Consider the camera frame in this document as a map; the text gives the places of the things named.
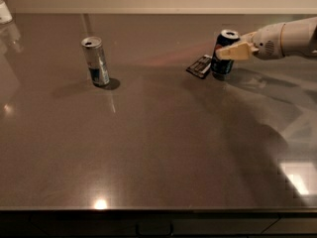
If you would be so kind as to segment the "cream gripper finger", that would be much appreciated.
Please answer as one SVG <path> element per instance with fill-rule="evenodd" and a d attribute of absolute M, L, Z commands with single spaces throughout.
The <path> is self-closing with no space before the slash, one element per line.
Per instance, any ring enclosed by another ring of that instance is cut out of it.
<path fill-rule="evenodd" d="M 243 42 L 251 42 L 253 40 L 253 36 L 255 35 L 255 32 L 250 32 L 250 33 L 246 33 L 241 35 L 241 40 Z"/>
<path fill-rule="evenodd" d="M 259 51 L 252 43 L 236 42 L 216 51 L 219 60 L 248 60 L 254 53 Z"/>

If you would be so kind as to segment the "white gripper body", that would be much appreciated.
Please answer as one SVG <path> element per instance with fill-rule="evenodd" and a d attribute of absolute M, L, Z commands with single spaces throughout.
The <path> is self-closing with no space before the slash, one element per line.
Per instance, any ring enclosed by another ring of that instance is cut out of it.
<path fill-rule="evenodd" d="M 258 49 L 254 56 L 260 60 L 279 60 L 284 57 L 281 36 L 284 23 L 267 25 L 260 28 L 252 37 L 252 43 Z"/>

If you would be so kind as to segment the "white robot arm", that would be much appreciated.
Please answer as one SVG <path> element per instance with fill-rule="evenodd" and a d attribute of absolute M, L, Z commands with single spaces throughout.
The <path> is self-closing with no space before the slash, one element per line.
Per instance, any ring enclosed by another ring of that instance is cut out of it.
<path fill-rule="evenodd" d="M 317 59 L 316 17 L 264 26 L 216 51 L 220 60 L 279 60 L 292 56 Z"/>

